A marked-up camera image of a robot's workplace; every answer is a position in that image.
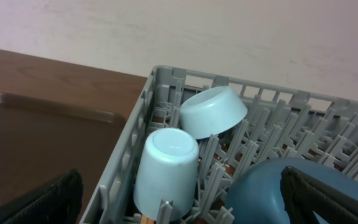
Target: blue bowl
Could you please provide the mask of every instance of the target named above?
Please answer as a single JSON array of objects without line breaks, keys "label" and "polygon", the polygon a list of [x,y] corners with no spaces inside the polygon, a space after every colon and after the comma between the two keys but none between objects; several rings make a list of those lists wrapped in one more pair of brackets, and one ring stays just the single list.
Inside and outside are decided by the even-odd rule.
[{"label": "blue bowl", "polygon": [[233,208],[234,223],[290,223],[280,190],[281,172],[286,166],[358,200],[358,182],[337,170],[305,159],[270,159],[253,166],[231,185],[225,207]]}]

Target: white wall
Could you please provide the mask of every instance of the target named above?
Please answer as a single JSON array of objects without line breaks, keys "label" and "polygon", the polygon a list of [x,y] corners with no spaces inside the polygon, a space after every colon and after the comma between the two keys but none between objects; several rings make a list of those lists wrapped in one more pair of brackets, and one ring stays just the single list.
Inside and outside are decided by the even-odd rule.
[{"label": "white wall", "polygon": [[172,65],[358,100],[358,1],[0,0],[0,49]]}]

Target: plastic dish rack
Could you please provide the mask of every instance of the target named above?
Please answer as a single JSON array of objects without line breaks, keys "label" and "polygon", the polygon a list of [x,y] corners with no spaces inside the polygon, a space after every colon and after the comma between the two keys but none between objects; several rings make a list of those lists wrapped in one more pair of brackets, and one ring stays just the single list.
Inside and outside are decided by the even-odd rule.
[{"label": "plastic dish rack", "polygon": [[[205,85],[185,85],[194,79]],[[180,128],[181,103],[222,85],[233,87],[249,111],[237,126],[199,142],[195,201],[189,214],[177,223],[199,219],[209,224],[232,223],[232,208],[222,206],[231,183],[266,159],[309,159],[358,181],[357,101],[159,66],[147,79],[80,223],[140,223],[132,191],[146,137],[160,128]],[[255,88],[256,95],[244,94]],[[270,99],[266,99],[266,92],[271,93]],[[281,100],[284,96],[288,103]],[[316,101],[329,106],[325,111],[315,110],[309,103]],[[160,215],[164,216],[167,209],[172,207],[162,203]]]}]

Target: dark tray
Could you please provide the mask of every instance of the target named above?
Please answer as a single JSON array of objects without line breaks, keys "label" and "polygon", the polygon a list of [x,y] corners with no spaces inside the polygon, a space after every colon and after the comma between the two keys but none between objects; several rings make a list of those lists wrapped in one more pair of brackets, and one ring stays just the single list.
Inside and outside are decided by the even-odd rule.
[{"label": "dark tray", "polygon": [[124,125],[114,113],[0,93],[0,205],[77,169],[81,217]]}]

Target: upside-down cup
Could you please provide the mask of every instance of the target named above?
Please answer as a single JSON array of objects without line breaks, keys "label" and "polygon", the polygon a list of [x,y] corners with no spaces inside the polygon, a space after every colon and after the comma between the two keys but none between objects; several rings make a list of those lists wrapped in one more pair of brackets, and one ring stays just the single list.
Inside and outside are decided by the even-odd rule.
[{"label": "upside-down cup", "polygon": [[195,139],[222,133],[238,124],[248,109],[228,86],[214,87],[186,100],[180,108],[181,128]]},{"label": "upside-down cup", "polygon": [[137,171],[134,202],[147,218],[156,220],[161,200],[173,201],[171,221],[193,206],[198,165],[198,144],[175,128],[154,131],[145,142]]}]

